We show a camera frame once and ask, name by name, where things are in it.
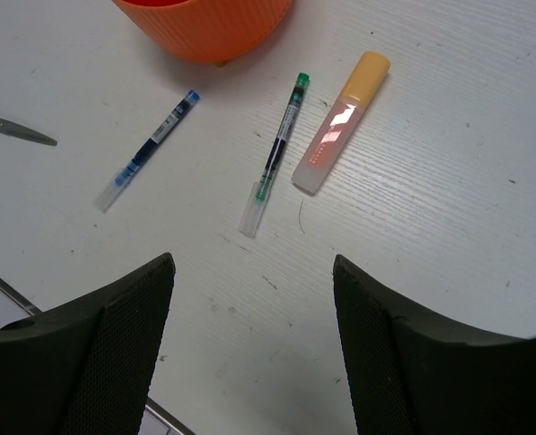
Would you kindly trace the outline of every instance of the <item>blue pen end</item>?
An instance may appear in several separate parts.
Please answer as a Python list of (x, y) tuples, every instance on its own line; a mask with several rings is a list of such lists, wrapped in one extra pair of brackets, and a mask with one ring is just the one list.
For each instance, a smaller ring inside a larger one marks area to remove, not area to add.
[(187, 100), (187, 102), (189, 102), (189, 104), (191, 105), (195, 104), (200, 99), (201, 97), (199, 96), (199, 94), (193, 91), (192, 89), (189, 91), (189, 93), (187, 93), (187, 96), (185, 97), (185, 100)]

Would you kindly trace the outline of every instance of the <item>orange container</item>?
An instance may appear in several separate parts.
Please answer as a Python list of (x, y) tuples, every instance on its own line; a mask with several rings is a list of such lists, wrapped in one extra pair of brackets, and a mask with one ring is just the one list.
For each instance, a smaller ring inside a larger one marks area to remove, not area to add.
[(242, 55), (278, 25), (292, 0), (113, 0), (155, 43), (190, 61)]

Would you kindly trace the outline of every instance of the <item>white table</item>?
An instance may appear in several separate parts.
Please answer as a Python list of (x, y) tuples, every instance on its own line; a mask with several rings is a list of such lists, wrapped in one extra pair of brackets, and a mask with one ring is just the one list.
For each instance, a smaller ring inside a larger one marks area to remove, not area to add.
[[(293, 168), (368, 49), (390, 76), (307, 197)], [(300, 71), (250, 240), (238, 222)], [(102, 215), (94, 197), (191, 87), (200, 105)], [(0, 116), (59, 140), (0, 134), (0, 276), (47, 310), (172, 252), (151, 397), (196, 433), (356, 433), (338, 253), (441, 314), (536, 334), (536, 0), (297, 0), (222, 69), (169, 57), (108, 1), (0, 0)]]

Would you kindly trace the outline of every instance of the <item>metal blade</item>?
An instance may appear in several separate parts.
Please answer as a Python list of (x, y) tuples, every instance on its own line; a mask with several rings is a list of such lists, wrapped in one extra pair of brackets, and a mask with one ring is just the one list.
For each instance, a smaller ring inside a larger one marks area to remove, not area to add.
[(42, 143), (43, 145), (55, 146), (58, 143), (56, 140), (49, 138), (42, 133), (2, 118), (0, 118), (0, 133), (23, 140), (29, 140), (31, 142)]

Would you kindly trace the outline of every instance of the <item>barcode label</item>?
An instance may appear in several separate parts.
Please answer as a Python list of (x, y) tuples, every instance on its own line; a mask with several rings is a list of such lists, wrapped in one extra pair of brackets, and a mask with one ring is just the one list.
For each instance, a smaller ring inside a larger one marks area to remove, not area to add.
[(161, 142), (177, 122), (179, 122), (179, 118), (173, 114), (169, 115), (161, 126), (152, 134), (151, 139), (155, 143)]
[(282, 139), (285, 141), (289, 140), (289, 135), (292, 130), (292, 127), (294, 126), (294, 122), (296, 122), (297, 113), (299, 112), (299, 108), (297, 106), (288, 106), (286, 109), (286, 113), (284, 114), (284, 119), (282, 120), (282, 125), (279, 127), (278, 139)]

